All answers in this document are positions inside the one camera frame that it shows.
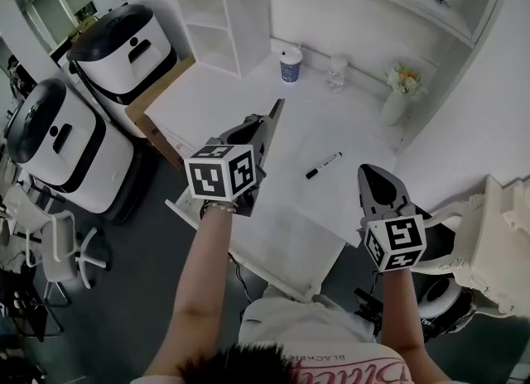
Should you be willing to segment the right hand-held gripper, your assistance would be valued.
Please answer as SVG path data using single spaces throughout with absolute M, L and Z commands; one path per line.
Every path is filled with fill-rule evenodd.
M 377 271 L 415 266 L 426 250 L 423 218 L 415 213 L 405 185 L 387 170 L 362 164 L 358 169 L 361 243 Z

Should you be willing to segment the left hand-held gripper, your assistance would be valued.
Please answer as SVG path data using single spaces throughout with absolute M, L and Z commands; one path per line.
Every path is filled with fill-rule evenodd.
M 263 152 L 254 147 L 262 141 L 261 123 L 243 122 L 222 133 L 220 145 L 205 145 L 184 160 L 192 198 L 231 203 L 237 215 L 252 215 L 266 176 Z

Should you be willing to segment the large metal binder clip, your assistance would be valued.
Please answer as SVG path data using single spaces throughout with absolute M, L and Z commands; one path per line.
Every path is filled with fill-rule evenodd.
M 285 104 L 284 98 L 279 98 L 267 115 L 252 114 L 245 118 L 244 141 L 252 145 L 256 165 L 264 170 L 264 164 L 268 151 L 272 145 L 272 139 Z

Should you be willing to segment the black and white marker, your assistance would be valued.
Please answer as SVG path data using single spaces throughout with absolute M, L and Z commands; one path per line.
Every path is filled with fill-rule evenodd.
M 334 153 L 331 157 L 329 157 L 328 159 L 326 159 L 325 161 L 320 163 L 318 166 L 316 166 L 313 169 L 309 170 L 306 173 L 306 178 L 308 180 L 312 179 L 314 176 L 318 175 L 321 170 L 325 169 L 330 164 L 332 164 L 334 161 L 337 161 L 338 159 L 340 159 L 342 156 L 343 156 L 343 154 L 340 151 Z

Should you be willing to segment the person's left forearm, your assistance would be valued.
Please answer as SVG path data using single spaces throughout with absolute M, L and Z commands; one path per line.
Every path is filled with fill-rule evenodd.
M 178 377 L 188 362 L 215 354 L 224 303 L 233 214 L 209 207 L 176 289 L 171 321 L 146 377 Z

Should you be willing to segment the white black robot base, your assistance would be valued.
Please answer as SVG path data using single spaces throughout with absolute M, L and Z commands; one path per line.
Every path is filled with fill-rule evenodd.
M 41 81 L 6 133 L 11 160 L 92 214 L 118 212 L 134 146 L 59 79 Z
M 151 8 L 125 4 L 82 33 L 67 59 L 111 120 L 144 138 L 125 109 L 177 64 L 178 54 Z

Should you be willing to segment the person's right forearm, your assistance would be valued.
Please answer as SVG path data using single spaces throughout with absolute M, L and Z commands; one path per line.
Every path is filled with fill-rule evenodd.
M 402 357 L 415 384 L 450 380 L 427 353 L 412 273 L 408 269 L 383 274 L 381 344 Z

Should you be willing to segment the white swivel chair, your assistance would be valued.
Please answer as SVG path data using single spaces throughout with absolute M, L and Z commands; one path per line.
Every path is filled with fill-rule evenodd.
M 88 253 L 88 247 L 96 236 L 102 236 L 101 228 L 93 227 L 83 237 L 75 229 L 75 216 L 68 210 L 49 215 L 43 226 L 41 260 L 47 280 L 44 302 L 50 307 L 64 308 L 72 304 L 63 283 L 80 276 L 84 287 L 90 290 L 95 282 L 87 274 L 87 265 L 109 271 L 111 264 Z

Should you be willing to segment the blue patterned paper cup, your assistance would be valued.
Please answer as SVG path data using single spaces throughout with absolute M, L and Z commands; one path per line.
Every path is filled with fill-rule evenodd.
M 300 74 L 303 54 L 298 46 L 288 46 L 279 54 L 282 80 L 295 83 Z

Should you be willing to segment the ornate white dresser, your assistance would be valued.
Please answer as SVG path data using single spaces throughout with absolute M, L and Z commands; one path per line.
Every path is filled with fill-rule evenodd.
M 458 217 L 451 253 L 418 262 L 412 271 L 452 274 L 497 305 L 492 317 L 530 319 L 530 176 L 505 187 L 488 176 L 483 194 L 455 201 L 425 221 L 432 228 Z

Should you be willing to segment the round white black device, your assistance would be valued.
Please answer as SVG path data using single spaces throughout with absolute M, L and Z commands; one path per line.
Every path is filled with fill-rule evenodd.
M 454 278 L 434 282 L 418 301 L 424 340 L 461 331 L 471 320 L 473 292 L 458 285 Z

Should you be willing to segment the person's light grey trousers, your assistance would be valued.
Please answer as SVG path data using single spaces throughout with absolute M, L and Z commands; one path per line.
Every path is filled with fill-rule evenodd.
M 274 286 L 244 311 L 240 343 L 374 343 L 374 325 L 324 295 L 301 303 Z

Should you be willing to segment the person's white t-shirt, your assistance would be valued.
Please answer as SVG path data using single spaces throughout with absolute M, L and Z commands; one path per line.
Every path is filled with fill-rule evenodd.
M 260 342 L 189 361 L 178 377 L 130 384 L 413 384 L 405 361 L 377 343 Z

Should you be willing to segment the white plastic chair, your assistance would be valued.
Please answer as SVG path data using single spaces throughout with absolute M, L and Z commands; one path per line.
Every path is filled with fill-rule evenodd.
M 31 235 L 41 231 L 50 222 L 51 216 L 31 201 L 21 185 L 12 186 L 3 198 L 10 218 L 14 218 L 23 229 L 28 242 Z

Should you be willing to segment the black metal chair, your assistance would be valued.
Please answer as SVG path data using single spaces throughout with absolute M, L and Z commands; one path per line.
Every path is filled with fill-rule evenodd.
M 0 312 L 9 318 L 24 338 L 58 337 L 64 328 L 51 307 L 39 296 L 34 272 L 17 274 L 0 269 Z

